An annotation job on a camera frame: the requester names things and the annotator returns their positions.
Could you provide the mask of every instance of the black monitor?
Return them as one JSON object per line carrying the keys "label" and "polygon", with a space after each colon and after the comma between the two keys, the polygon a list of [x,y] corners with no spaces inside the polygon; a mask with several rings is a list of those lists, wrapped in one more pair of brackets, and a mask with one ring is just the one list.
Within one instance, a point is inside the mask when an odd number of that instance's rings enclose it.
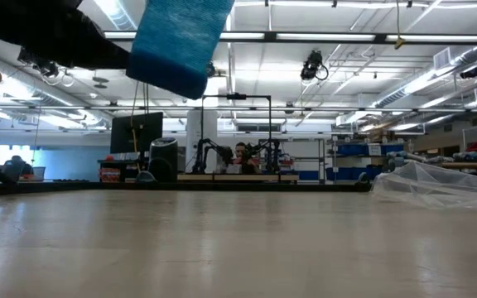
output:
{"label": "black monitor", "polygon": [[[133,146],[132,125],[135,129],[137,148]],[[150,150],[150,143],[163,133],[163,113],[148,113],[137,116],[114,118],[110,153],[144,152]]]}

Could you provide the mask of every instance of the computer monitor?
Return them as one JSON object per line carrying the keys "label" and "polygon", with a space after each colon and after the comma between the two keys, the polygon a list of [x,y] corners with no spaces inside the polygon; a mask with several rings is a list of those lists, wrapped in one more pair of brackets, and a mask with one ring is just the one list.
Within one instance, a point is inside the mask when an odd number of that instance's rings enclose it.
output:
{"label": "computer monitor", "polygon": [[[137,148],[133,146],[132,125],[135,129]],[[150,150],[150,143],[163,134],[163,113],[114,118],[110,153],[143,152]]]}

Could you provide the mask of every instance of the ceiling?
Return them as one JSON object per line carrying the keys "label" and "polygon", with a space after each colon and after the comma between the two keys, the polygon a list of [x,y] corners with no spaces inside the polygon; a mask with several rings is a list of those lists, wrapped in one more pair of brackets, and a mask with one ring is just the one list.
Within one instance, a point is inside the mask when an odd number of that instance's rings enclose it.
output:
{"label": "ceiling", "polygon": [[[116,30],[116,26],[100,9],[97,2],[115,0],[84,0],[79,9],[93,19],[105,31]],[[145,7],[145,0],[119,0],[127,14],[138,24]],[[397,15],[395,7],[380,9],[366,8],[365,5],[395,3],[394,1],[338,1],[339,6],[332,8],[332,2],[325,4],[312,1],[272,2],[270,7],[264,1],[236,1],[233,16],[233,31],[331,31],[331,32],[388,32],[394,33],[397,21],[401,32],[426,34],[477,34],[477,1],[440,1],[436,7],[432,1],[417,2],[406,8],[407,2],[401,1]],[[119,42],[130,50],[131,42]],[[273,106],[294,103],[303,107],[360,107],[369,105],[378,94],[400,85],[413,74],[424,72],[433,66],[433,55],[446,46],[402,46],[395,50],[393,46],[341,45],[336,44],[233,44],[235,92],[253,95],[272,95]],[[468,46],[452,46],[452,55],[468,50]],[[40,74],[30,67],[23,67],[17,61],[20,47],[0,41],[0,61],[19,68],[39,79]],[[306,88],[301,82],[300,72],[303,61],[312,50],[320,50],[330,75],[319,84]],[[229,75],[228,45],[220,43],[213,56],[217,69]],[[136,82],[129,79],[123,70],[68,70],[75,79],[70,87],[50,79],[50,84],[64,94],[78,98],[89,105],[109,105],[117,103],[132,106],[134,96],[136,105],[143,105],[142,88],[136,92]],[[94,76],[107,79],[106,89],[94,87]],[[453,80],[452,76],[436,81],[434,84],[417,91],[414,95],[430,101],[456,89],[475,83],[475,79]],[[151,106],[186,106],[180,96],[162,89],[149,88]],[[225,100],[220,105],[230,105]],[[236,105],[266,106],[267,102],[256,99],[237,102]],[[404,107],[417,106],[409,100],[402,100]],[[108,112],[112,116],[125,116],[130,111]],[[266,113],[220,112],[223,118],[265,118]],[[312,118],[334,119],[338,112],[321,112],[307,115]],[[167,112],[171,118],[184,118],[186,111]],[[274,113],[275,118],[288,117],[284,113]],[[291,118],[302,117],[294,113]]]}

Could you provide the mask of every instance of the clear plastic wrap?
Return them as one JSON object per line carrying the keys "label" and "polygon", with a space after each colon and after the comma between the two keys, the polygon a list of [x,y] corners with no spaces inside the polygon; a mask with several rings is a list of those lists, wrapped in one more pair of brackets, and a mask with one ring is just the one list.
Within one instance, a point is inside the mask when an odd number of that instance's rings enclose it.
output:
{"label": "clear plastic wrap", "polygon": [[371,190],[375,199],[407,202],[430,209],[477,207],[477,176],[411,161],[380,174]]}

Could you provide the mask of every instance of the table surface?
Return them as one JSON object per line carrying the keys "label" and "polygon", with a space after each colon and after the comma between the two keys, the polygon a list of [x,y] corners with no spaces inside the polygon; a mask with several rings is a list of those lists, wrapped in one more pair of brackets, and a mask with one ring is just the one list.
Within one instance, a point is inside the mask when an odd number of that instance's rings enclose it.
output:
{"label": "table surface", "polygon": [[355,193],[2,196],[0,297],[477,297],[477,209]]}

